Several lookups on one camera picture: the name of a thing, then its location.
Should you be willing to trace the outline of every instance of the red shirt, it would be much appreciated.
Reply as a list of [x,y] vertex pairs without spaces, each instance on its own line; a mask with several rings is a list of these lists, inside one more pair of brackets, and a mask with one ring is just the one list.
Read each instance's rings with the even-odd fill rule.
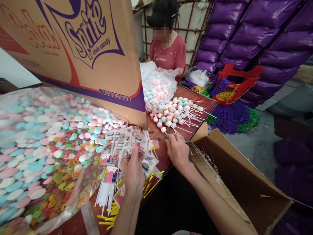
[[178,34],[172,46],[163,49],[161,42],[156,38],[152,39],[149,58],[156,66],[164,69],[184,68],[186,64],[186,43]]

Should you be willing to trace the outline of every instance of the white plastic bag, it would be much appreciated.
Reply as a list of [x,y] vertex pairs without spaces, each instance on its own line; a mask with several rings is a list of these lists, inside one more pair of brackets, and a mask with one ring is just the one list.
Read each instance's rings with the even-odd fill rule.
[[167,104],[176,92],[175,80],[179,69],[161,70],[153,61],[140,63],[146,110],[150,113],[159,105]]
[[206,70],[202,72],[202,70],[192,71],[188,78],[189,81],[197,84],[201,87],[206,87],[209,81],[209,77],[206,75]]

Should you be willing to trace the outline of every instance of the table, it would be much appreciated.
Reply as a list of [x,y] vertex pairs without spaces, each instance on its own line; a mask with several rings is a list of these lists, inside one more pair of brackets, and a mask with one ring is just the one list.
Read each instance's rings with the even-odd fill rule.
[[[183,97],[183,98],[188,98],[189,100],[193,100],[193,101],[202,101],[202,102],[196,102],[196,104],[205,108],[205,111],[207,113],[211,113],[212,110],[217,105],[217,101],[210,99],[210,98],[208,98],[204,95],[201,95],[199,93],[195,93],[194,91],[189,90],[187,88],[184,88],[182,86],[177,87],[177,90],[174,94],[174,97]],[[202,123],[204,122],[204,120],[208,117],[207,113],[199,114],[200,118],[203,119],[202,122],[197,122],[195,120],[192,120],[192,123],[195,123],[198,126],[201,126]],[[149,132],[150,139],[159,140],[160,148],[156,150],[156,154],[157,154],[157,157],[158,157],[160,162],[157,165],[157,168],[160,171],[166,172],[171,166],[171,160],[167,154],[166,143],[164,140],[166,137],[166,134],[164,134],[160,131],[160,129],[156,126],[155,122],[150,119],[149,115],[147,116],[147,119],[148,119],[148,128],[151,129]],[[186,132],[184,130],[177,129],[178,132],[184,137],[184,139],[187,142],[193,137],[193,135],[198,130],[198,127],[192,127],[192,126],[188,127],[186,124],[178,125],[178,126],[191,132],[191,133],[189,133],[189,132]],[[170,127],[167,127],[166,132],[167,132],[167,134],[170,134],[170,133],[174,133],[174,130]],[[153,184],[155,184],[156,182],[157,182],[156,179],[154,179],[152,181]],[[92,211],[93,211],[96,223],[98,225],[98,223],[100,221],[104,221],[104,220],[97,218],[97,215],[101,214],[102,208],[100,208],[98,206],[94,207],[95,201],[97,198],[97,194],[98,194],[98,190],[90,198],[90,203],[91,203],[91,207],[92,207]],[[107,228],[107,226],[105,226],[105,225],[98,225],[98,229],[99,229],[99,232],[101,235],[110,233],[110,230],[107,231],[106,228]],[[59,228],[55,229],[50,234],[51,235],[57,235],[57,234],[59,234],[60,231],[62,231],[62,234],[87,234],[87,230],[85,227],[85,223],[84,223],[81,211],[78,211],[70,220],[63,223]]]

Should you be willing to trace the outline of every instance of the person's hand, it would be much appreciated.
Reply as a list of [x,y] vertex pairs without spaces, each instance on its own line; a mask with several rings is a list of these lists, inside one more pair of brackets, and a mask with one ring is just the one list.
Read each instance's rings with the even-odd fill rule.
[[194,166],[189,161],[189,146],[183,141],[178,133],[169,134],[165,139],[167,154],[172,160],[176,169],[184,176]]
[[123,158],[120,164],[124,177],[125,197],[129,197],[132,201],[140,201],[143,194],[142,160],[143,154],[138,155],[138,147],[134,144],[131,149],[131,157]]

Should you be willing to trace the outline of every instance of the person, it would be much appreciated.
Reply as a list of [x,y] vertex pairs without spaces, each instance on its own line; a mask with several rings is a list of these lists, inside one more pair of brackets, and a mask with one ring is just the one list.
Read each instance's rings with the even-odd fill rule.
[[[200,175],[189,161],[189,147],[178,133],[165,140],[167,153],[177,170],[189,181],[201,199],[216,228],[222,235],[257,235],[236,211]],[[125,196],[117,215],[112,235],[134,234],[144,185],[142,158],[138,148],[132,147],[130,159],[123,159],[120,169],[124,175]]]
[[156,0],[147,23],[153,27],[154,38],[150,45],[147,62],[154,61],[163,70],[179,69],[181,77],[186,65],[186,43],[173,29],[178,16],[177,0]]

